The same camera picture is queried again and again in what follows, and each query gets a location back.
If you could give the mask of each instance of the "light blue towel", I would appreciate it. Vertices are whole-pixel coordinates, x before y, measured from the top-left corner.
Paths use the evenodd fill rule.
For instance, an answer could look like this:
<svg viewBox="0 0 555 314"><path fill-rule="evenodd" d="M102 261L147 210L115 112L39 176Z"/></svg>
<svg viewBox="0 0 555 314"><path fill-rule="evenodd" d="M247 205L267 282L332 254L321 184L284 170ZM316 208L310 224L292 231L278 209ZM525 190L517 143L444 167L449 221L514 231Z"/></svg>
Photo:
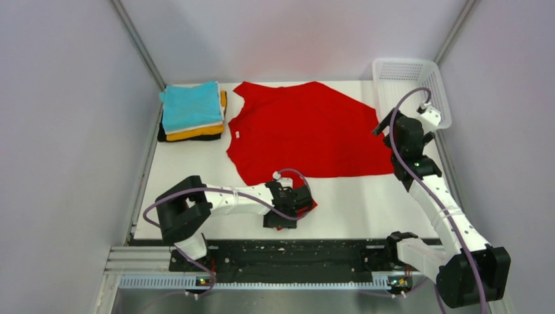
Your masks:
<svg viewBox="0 0 555 314"><path fill-rule="evenodd" d="M166 86L160 100L164 104L162 125L166 132L223 120L217 82L195 87Z"/></svg>

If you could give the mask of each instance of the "white table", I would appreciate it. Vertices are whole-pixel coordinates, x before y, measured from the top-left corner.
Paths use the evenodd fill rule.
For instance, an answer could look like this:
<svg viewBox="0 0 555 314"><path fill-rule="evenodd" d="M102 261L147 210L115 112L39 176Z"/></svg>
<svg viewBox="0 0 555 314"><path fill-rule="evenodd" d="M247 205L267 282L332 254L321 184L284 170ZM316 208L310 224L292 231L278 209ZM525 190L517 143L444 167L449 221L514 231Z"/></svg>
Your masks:
<svg viewBox="0 0 555 314"><path fill-rule="evenodd" d="M266 86L291 86L303 82L265 82ZM372 81L322 82L370 107L374 104ZM221 84L228 92L226 121L237 116L243 98L233 92L240 83ZM409 86L396 90L400 99ZM403 113L414 110L416 104L407 101ZM231 140L226 127L217 141L185 141L158 143L146 185L141 214L135 229L135 239L161 239L160 230L143 220L144 209L166 190L190 175L200 175L204 183L221 186L245 186L226 150ZM424 151L441 167L435 143ZM228 215L210 217L200 230L207 239L379 239L391 232L414 232L420 237L437 238L422 209L406 192L393 174L350 178L308 178L318 206L300 220L297 229L277 231L262 227L257 215ZM149 213L155 221L155 210Z"/></svg>

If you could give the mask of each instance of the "mesh basket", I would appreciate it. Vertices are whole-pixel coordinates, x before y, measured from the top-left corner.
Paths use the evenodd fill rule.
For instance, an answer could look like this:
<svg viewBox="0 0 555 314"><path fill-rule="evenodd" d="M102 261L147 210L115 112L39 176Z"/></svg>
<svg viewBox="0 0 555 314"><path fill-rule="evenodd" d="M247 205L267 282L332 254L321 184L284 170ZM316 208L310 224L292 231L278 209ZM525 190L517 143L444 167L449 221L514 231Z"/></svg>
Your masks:
<svg viewBox="0 0 555 314"><path fill-rule="evenodd" d="M439 128L451 126L451 113L439 68L427 60L380 58L372 62L374 97L380 119L396 106L399 100L417 87L428 87L432 91L431 103L441 112ZM424 92L409 97L401 110L406 116L417 116L416 107L425 99Z"/></svg>

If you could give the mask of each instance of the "gray wall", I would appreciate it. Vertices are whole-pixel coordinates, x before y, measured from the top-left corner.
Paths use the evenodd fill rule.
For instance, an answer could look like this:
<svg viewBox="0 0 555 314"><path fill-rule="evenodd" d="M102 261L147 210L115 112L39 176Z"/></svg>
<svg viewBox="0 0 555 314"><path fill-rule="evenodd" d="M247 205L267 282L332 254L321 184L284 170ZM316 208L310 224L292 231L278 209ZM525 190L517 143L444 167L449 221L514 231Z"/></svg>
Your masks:
<svg viewBox="0 0 555 314"><path fill-rule="evenodd" d="M441 67L466 212L512 257L517 313L553 313L555 2L482 1Z"/></svg>
<svg viewBox="0 0 555 314"><path fill-rule="evenodd" d="M156 93L108 1L0 1L0 313L92 309Z"/></svg>
<svg viewBox="0 0 555 314"><path fill-rule="evenodd" d="M466 0L122 0L166 82L357 80L432 60Z"/></svg>

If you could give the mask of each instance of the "folded clothes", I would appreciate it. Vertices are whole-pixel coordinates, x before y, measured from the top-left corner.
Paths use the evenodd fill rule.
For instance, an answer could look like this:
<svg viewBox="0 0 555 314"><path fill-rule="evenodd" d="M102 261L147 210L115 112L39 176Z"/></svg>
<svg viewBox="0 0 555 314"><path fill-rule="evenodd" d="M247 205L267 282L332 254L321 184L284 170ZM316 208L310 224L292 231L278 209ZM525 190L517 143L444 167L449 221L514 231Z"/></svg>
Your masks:
<svg viewBox="0 0 555 314"><path fill-rule="evenodd" d="M223 125L224 125L224 122L220 121L220 122L215 122L215 123L203 124L201 126L193 126L191 128L179 129L179 130L175 130L175 131L167 131L166 130L166 135L180 134L180 133L187 132L187 131L198 130L200 128L211 128L211 127L218 127L218 126L223 127Z"/></svg>
<svg viewBox="0 0 555 314"><path fill-rule="evenodd" d="M214 126L223 121L217 82L193 87L167 86L160 93L164 104L162 124L167 132Z"/></svg>
<svg viewBox="0 0 555 314"><path fill-rule="evenodd" d="M225 91L221 91L220 95L221 95L220 99L221 99L222 112L225 114L226 107L227 107L227 93ZM223 131L224 131L224 126L222 124L220 126L208 126L204 128L197 128L195 130L166 135L166 132L164 130L164 125L162 124L162 122L160 122L160 128L158 130L158 141L159 142L177 142L177 141L188 141L188 140L213 141L215 139L220 139Z"/></svg>

